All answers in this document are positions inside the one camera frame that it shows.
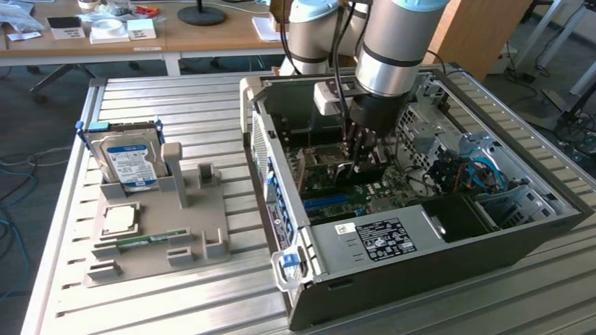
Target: metal workbench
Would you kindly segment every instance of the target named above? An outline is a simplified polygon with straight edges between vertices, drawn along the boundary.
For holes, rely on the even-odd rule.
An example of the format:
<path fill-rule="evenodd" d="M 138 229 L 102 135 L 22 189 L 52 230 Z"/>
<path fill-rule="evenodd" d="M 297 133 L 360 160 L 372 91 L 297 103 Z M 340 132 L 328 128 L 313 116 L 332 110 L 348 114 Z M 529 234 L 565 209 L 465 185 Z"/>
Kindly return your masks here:
<path fill-rule="evenodd" d="M 158 115 L 165 141 L 184 146 L 182 168 L 210 161 L 221 169 L 233 256 L 210 267 L 85 288 L 80 283 L 101 175 L 74 139 L 24 334 L 290 333 L 240 140 L 238 80 L 257 74 L 114 79 L 89 88 L 82 121 Z M 450 78 L 594 206 L 594 180 L 465 74 Z M 468 130 L 478 127 L 465 111 L 452 112 Z M 593 328 L 596 216 L 513 267 L 298 334 L 580 334 Z"/>

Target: black cable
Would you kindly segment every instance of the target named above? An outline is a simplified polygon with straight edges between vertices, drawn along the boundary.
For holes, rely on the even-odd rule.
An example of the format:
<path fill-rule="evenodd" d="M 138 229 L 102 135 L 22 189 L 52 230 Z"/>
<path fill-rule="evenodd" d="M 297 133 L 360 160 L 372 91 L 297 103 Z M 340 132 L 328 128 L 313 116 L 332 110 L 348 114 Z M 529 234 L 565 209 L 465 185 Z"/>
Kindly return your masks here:
<path fill-rule="evenodd" d="M 429 54 L 432 54 L 436 58 L 438 58 L 440 66 L 442 67 L 442 73 L 446 74 L 446 68 L 445 68 L 445 62 L 442 61 L 442 58 L 440 58 L 438 54 L 430 50 L 426 50 Z"/>
<path fill-rule="evenodd" d="M 13 233 L 12 233 L 12 227 L 13 227 L 13 221 L 12 221 L 12 217 L 10 217 L 10 214 L 8 213 L 8 211 L 6 211 L 6 209 L 5 208 L 1 208 L 0 207 L 0 212 L 1 212 L 1 214 L 4 215 L 4 218 L 6 219 L 6 222 L 8 222 L 8 238 L 9 238 L 9 240 L 8 240 L 8 244 L 6 244 L 6 247 L 4 248 L 4 250 L 1 251 L 1 253 L 0 253 L 0 260 L 5 257 L 5 255 L 8 254 L 8 251 L 10 250 L 10 248 L 12 248 L 12 245 L 13 245 L 13 243 L 14 243 L 14 235 L 13 235 Z"/>
<path fill-rule="evenodd" d="M 37 157 L 34 157 L 34 156 L 30 155 L 30 154 L 12 154 L 12 155 L 2 156 L 2 157 L 0 158 L 0 160 L 2 160 L 2 159 L 6 158 L 6 157 L 10 157 L 10 156 L 26 156 L 26 157 L 33 157 L 33 160 L 32 160 L 33 167 L 32 167 L 30 172 L 29 172 L 29 174 L 33 175 L 33 174 L 36 173 L 36 169 L 37 169 Z M 25 178 L 25 179 L 22 180 L 22 182 L 21 182 L 14 188 L 12 188 L 12 190 L 10 190 L 6 194 L 4 194 L 4 195 L 1 196 L 1 198 L 0 198 L 0 202 L 1 202 L 5 198 L 8 198 L 16 191 L 18 191 L 20 188 L 21 188 L 22 186 L 26 185 L 26 182 L 28 182 L 28 181 L 30 181 L 30 178 Z M 4 218 L 6 219 L 6 222 L 10 224 L 10 227 L 13 227 L 13 220 L 12 220 L 10 214 L 8 213 L 6 209 L 2 208 L 2 207 L 0 207 L 0 212 L 1 212 L 2 215 L 4 215 Z M 1 233 L 1 235 L 0 235 L 0 241 L 6 237 L 6 235 L 8 235 L 8 238 L 9 238 L 6 247 L 5 247 L 5 249 L 0 252 L 0 260 L 1 260 L 1 259 L 4 258 L 4 256 L 8 254 L 8 251 L 10 250 L 12 245 L 13 245 L 13 243 L 14 243 L 14 235 L 13 235 L 13 233 L 12 233 L 12 229 L 10 229 L 10 227 L 8 227 L 8 229 L 6 229 L 6 230 Z"/>
<path fill-rule="evenodd" d="M 372 3 L 369 4 L 368 11 L 365 13 L 362 31 L 360 32 L 360 35 L 357 36 L 356 45 L 353 46 L 353 55 L 354 56 L 357 55 L 357 47 L 360 46 L 360 43 L 362 42 L 365 28 L 369 25 L 370 10 L 372 10 Z"/>
<path fill-rule="evenodd" d="M 514 100 L 512 103 L 508 103 L 508 106 L 512 107 L 513 105 L 518 104 L 521 101 L 525 101 L 530 98 L 534 98 L 538 95 L 538 91 L 530 87 L 528 84 L 524 84 L 522 82 L 517 81 L 517 69 L 514 68 L 514 63 L 513 63 L 513 57 L 510 56 L 510 51 L 509 51 L 509 41 L 506 41 L 506 55 L 509 58 L 509 64 L 510 64 L 510 70 L 513 71 L 513 74 L 510 74 L 508 71 L 508 69 L 505 70 L 505 74 L 504 74 L 504 78 L 508 82 L 512 82 L 513 84 L 526 88 L 528 90 L 532 91 L 532 94 L 528 96 L 524 96 L 521 98 L 518 98 L 517 100 Z"/>
<path fill-rule="evenodd" d="M 569 18 L 566 19 L 564 25 L 560 27 L 557 33 L 554 34 L 554 36 L 552 36 L 552 38 L 548 40 L 546 44 L 544 45 L 544 48 L 541 49 L 541 52 L 538 53 L 538 55 L 536 56 L 536 58 L 533 59 L 533 66 L 534 68 L 540 71 L 540 75 L 542 77 L 549 78 L 550 77 L 550 73 L 548 72 L 548 70 L 544 68 L 544 66 L 538 65 L 538 60 L 542 56 L 542 54 L 546 52 L 548 46 L 550 45 L 550 43 L 554 41 L 554 39 L 558 37 L 558 35 L 562 33 L 562 31 L 565 30 L 566 25 L 569 24 L 570 19 L 573 18 L 573 16 L 576 16 L 578 10 L 581 9 L 581 7 L 585 5 L 585 1 L 581 3 L 581 5 L 578 6 L 578 8 L 576 9 L 576 11 L 573 12 L 573 14 L 569 16 Z"/>
<path fill-rule="evenodd" d="M 281 0 L 281 22 L 280 22 L 280 37 L 281 37 L 281 47 L 282 52 L 285 54 L 285 58 L 288 59 L 288 62 L 290 63 L 292 67 L 294 68 L 294 72 L 297 75 L 301 75 L 298 68 L 294 65 L 294 62 L 292 60 L 292 55 L 289 53 L 289 46 L 288 46 L 288 36 L 285 36 L 285 0 Z"/>
<path fill-rule="evenodd" d="M 36 173 L 36 170 L 37 170 L 37 157 L 36 157 L 34 155 L 30 155 L 30 154 L 12 154 L 12 155 L 6 155 L 6 156 L 0 157 L 0 161 L 1 161 L 4 158 L 10 157 L 10 156 L 26 156 L 26 157 L 33 157 L 33 159 L 34 159 L 34 160 L 32 161 L 33 168 L 30 169 L 30 172 L 28 172 L 30 175 L 33 175 L 33 174 Z M 8 197 L 12 195 L 12 193 L 14 193 L 16 191 L 18 191 L 18 189 L 26 184 L 28 181 L 30 181 L 30 178 L 25 177 L 25 179 L 22 180 L 22 182 L 18 184 L 18 186 L 14 187 L 6 194 L 4 194 L 4 195 L 1 196 L 1 198 L 0 198 L 0 202 L 4 201 L 4 199 L 8 198 Z"/>
<path fill-rule="evenodd" d="M 341 77 L 338 75 L 338 45 L 341 43 L 341 39 L 344 38 L 345 31 L 348 30 L 350 20 L 353 17 L 353 11 L 356 9 L 356 2 L 352 3 L 350 11 L 348 13 L 348 17 L 345 18 L 344 27 L 341 28 L 337 38 L 334 39 L 333 45 L 333 74 L 334 74 L 334 84 L 337 87 L 337 95 L 338 95 L 338 105 L 341 107 L 341 115 L 344 118 L 348 116 L 348 104 L 345 103 L 345 95 L 344 95 L 344 87 L 341 86 Z"/>

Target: blue cable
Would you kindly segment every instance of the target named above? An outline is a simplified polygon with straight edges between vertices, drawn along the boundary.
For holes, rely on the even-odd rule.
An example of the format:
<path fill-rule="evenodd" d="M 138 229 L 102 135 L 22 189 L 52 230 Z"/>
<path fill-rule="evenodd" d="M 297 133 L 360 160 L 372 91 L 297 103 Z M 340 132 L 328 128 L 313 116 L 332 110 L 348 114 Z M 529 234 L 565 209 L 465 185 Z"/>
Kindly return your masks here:
<path fill-rule="evenodd" d="M 0 302 L 4 301 L 4 299 L 16 291 L 18 291 L 18 289 L 22 287 L 22 285 L 26 282 L 26 279 L 29 278 L 29 259 L 26 258 L 26 251 L 25 251 L 25 246 L 22 245 L 22 238 L 20 237 L 20 233 L 18 230 L 16 229 L 14 226 L 12 226 L 12 224 L 9 224 L 8 221 L 5 220 L 0 220 L 0 223 L 2 225 L 8 226 L 8 229 L 12 229 L 12 233 L 14 234 L 14 237 L 17 238 L 17 243 L 18 243 L 18 247 L 20 247 L 20 253 L 22 254 L 22 260 L 25 263 L 25 273 L 22 274 L 22 278 L 20 279 L 18 283 L 12 287 L 12 289 L 4 293 L 4 295 L 0 297 Z"/>
<path fill-rule="evenodd" d="M 16 204 L 18 201 L 21 201 L 33 192 L 33 190 L 36 189 L 37 178 L 36 178 L 36 176 L 33 176 L 32 174 L 28 174 L 28 173 L 16 173 L 16 172 L 10 172 L 10 171 L 2 170 L 2 169 L 0 169 L 0 172 L 2 172 L 5 174 L 12 174 L 14 176 L 25 176 L 30 179 L 29 190 L 10 203 L 5 204 L 4 206 L 0 206 L 0 208 L 8 208 L 13 204 Z"/>
<path fill-rule="evenodd" d="M 492 173 L 494 174 L 494 177 L 498 180 L 498 183 L 501 184 L 502 189 L 505 190 L 506 189 L 505 181 L 502 180 L 501 173 L 496 169 L 494 164 L 492 164 L 492 161 L 484 157 L 478 157 L 473 160 L 473 162 L 480 162 L 490 168 Z"/>

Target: motherboard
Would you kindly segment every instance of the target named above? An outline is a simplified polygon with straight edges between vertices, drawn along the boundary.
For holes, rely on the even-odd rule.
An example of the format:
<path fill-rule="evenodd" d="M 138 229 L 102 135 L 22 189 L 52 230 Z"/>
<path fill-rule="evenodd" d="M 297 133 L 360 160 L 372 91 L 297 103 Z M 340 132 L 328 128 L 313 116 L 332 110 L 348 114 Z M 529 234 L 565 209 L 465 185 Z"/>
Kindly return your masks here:
<path fill-rule="evenodd" d="M 285 158 L 310 224 L 321 224 L 365 214 L 406 207 L 420 198 L 406 174 L 393 163 L 384 166 L 381 177 L 369 183 L 344 185 L 350 161 L 342 144 L 288 148 Z"/>

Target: blue latch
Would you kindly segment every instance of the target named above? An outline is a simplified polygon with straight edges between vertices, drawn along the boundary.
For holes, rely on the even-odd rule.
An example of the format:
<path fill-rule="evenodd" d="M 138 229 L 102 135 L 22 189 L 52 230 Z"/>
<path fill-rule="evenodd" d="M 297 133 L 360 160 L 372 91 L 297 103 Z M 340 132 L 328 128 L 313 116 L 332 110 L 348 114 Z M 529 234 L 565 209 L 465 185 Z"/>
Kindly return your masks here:
<path fill-rule="evenodd" d="M 276 177 L 276 173 L 274 171 L 269 171 L 269 173 L 266 173 L 266 184 L 270 185 L 273 183 L 273 178 Z"/>
<path fill-rule="evenodd" d="M 288 255 L 284 255 L 281 258 L 281 267 L 296 267 L 300 265 L 300 257 L 297 253 L 290 253 Z"/>

